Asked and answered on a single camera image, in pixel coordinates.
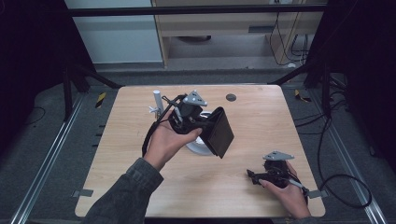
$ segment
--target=white cabinet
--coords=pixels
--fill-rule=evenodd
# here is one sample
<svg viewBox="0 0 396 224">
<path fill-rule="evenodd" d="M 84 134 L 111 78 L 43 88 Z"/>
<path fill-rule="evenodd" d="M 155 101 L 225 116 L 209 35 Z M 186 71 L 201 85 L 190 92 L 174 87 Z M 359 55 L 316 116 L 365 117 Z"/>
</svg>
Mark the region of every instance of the white cabinet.
<svg viewBox="0 0 396 224">
<path fill-rule="evenodd" d="M 65 0 L 69 8 L 151 7 L 149 0 Z M 153 16 L 75 17 L 95 65 L 162 63 Z"/>
</svg>

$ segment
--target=sleeve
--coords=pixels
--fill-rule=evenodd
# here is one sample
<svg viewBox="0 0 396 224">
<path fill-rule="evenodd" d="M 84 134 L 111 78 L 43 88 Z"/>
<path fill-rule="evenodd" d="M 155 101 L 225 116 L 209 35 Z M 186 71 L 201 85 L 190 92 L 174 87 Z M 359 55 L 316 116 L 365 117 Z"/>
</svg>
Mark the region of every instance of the sleeve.
<svg viewBox="0 0 396 224">
<path fill-rule="evenodd" d="M 294 220 L 291 224 L 319 224 L 318 219 L 315 217 L 305 217 Z"/>
<path fill-rule="evenodd" d="M 139 158 L 91 207 L 82 223 L 138 223 L 145 219 L 149 197 L 163 182 L 161 174 Z"/>
</svg>

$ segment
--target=hand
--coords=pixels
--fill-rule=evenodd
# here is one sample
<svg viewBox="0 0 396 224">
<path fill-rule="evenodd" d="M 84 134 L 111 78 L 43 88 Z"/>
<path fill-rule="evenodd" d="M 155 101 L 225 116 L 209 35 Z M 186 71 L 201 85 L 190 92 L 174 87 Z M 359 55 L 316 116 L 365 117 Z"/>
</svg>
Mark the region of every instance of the hand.
<svg viewBox="0 0 396 224">
<path fill-rule="evenodd" d="M 148 144 L 148 151 L 144 159 L 158 171 L 170 161 L 175 154 L 186 144 L 194 141 L 202 132 L 201 128 L 192 130 L 188 134 L 178 134 L 172 129 L 169 118 L 172 111 L 163 116 L 164 122 L 161 122 L 155 132 L 152 134 Z"/>
<path fill-rule="evenodd" d="M 287 161 L 287 165 L 292 174 L 297 176 L 296 171 Z M 288 184 L 285 188 L 281 189 L 273 183 L 266 180 L 259 180 L 263 187 L 271 191 L 282 203 L 283 207 L 296 219 L 310 217 L 308 206 L 306 205 L 302 190 L 297 186 Z"/>
</svg>

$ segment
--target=metal bracket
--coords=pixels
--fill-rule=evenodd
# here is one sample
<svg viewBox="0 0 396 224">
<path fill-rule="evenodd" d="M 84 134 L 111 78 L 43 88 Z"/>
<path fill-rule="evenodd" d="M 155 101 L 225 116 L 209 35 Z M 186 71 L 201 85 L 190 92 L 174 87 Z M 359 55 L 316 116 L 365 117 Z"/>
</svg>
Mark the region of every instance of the metal bracket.
<svg viewBox="0 0 396 224">
<path fill-rule="evenodd" d="M 73 191 L 71 197 L 78 198 L 79 196 L 91 197 L 93 195 L 93 189 L 82 189 Z"/>
<path fill-rule="evenodd" d="M 273 151 L 270 154 L 263 156 L 262 158 L 268 161 L 286 161 L 294 159 L 294 156 L 283 152 Z"/>
<path fill-rule="evenodd" d="M 192 91 L 188 96 L 184 97 L 183 102 L 188 105 L 207 106 L 207 102 L 202 99 L 197 91 Z"/>
<path fill-rule="evenodd" d="M 317 190 L 308 191 L 308 197 L 310 199 L 317 198 L 317 197 L 326 198 L 328 196 L 329 196 L 329 193 L 325 189 L 324 190 L 317 189 Z"/>
</svg>

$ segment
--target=floor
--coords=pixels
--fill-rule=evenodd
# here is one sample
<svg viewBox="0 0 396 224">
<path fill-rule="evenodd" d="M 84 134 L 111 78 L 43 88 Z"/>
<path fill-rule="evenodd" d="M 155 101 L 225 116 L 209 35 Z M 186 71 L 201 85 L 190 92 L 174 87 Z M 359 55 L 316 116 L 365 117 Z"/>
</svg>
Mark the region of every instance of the floor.
<svg viewBox="0 0 396 224">
<path fill-rule="evenodd" d="M 266 83 L 282 77 L 303 62 L 300 57 L 294 56 L 295 62 L 278 65 L 263 35 L 212 36 L 208 41 L 196 38 L 174 38 L 172 41 L 169 64 L 165 68 L 139 68 L 130 73 L 106 72 L 103 75 L 126 85 Z M 304 39 L 299 37 L 295 49 L 301 49 L 303 43 Z M 319 101 L 318 99 L 315 101 L 319 90 L 305 90 L 301 85 L 303 80 L 304 74 L 283 86 L 290 113 L 296 124 L 302 123 L 309 115 L 320 114 L 320 105 L 315 103 Z M 37 194 L 34 195 L 34 203 L 24 207 L 32 223 L 78 222 L 78 218 L 74 216 L 74 207 L 78 198 L 72 196 L 74 193 L 72 189 L 82 188 L 90 168 L 90 163 L 87 161 L 92 160 L 94 156 L 112 102 L 117 96 L 116 90 L 111 90 L 94 80 L 90 82 L 92 89 L 89 93 L 81 95 L 74 92 L 75 102 L 83 98 L 76 122 L 67 130 L 67 139 L 59 142 L 61 150 L 52 154 L 55 160 L 49 163 L 50 172 L 44 176 L 45 181 L 36 185 Z M 296 89 L 301 91 L 304 98 L 313 100 L 312 104 L 304 100 L 296 100 L 294 95 Z M 103 91 L 106 92 L 106 99 L 102 107 L 94 108 L 98 95 Z M 343 96 L 335 94 L 333 99 L 334 102 L 342 102 Z M 26 193 L 31 192 L 29 188 L 32 183 L 37 181 L 36 174 L 41 171 L 40 167 L 49 155 L 49 148 L 63 127 L 64 108 L 57 106 L 62 101 L 62 86 L 38 94 L 36 108 L 15 141 L 13 154 L 6 161 L 2 161 L 0 223 L 9 222 L 23 204 L 22 200 L 26 198 Z M 318 183 L 321 182 L 317 172 L 319 166 L 324 167 L 326 176 L 350 172 L 369 183 L 375 196 L 375 203 L 365 210 L 351 209 L 339 203 L 334 197 L 329 197 L 325 199 L 328 213 L 321 221 L 323 223 L 396 223 L 396 216 L 392 212 L 392 207 L 396 204 L 392 196 L 393 189 L 396 188 L 395 175 L 383 160 L 370 157 L 368 151 L 364 150 L 367 148 L 364 137 L 351 115 L 345 110 L 345 106 L 343 104 L 342 109 L 335 107 L 333 110 L 332 125 L 334 126 L 329 128 L 328 134 L 323 138 L 321 164 L 316 160 L 319 134 L 314 133 L 319 133 L 323 128 L 324 119 L 310 126 L 299 127 L 297 131 Z M 341 136 L 341 142 L 337 140 L 336 135 Z M 361 187 L 354 184 L 350 187 L 350 183 L 350 180 L 345 180 L 345 183 L 344 180 L 340 180 L 333 183 L 332 188 L 341 192 L 342 198 L 350 199 L 353 203 L 364 201 L 364 192 L 363 198 L 356 199 L 351 196 L 353 192 L 361 190 Z M 287 223 L 287 220 L 278 218 L 274 219 L 274 222 L 283 224 Z"/>
</svg>

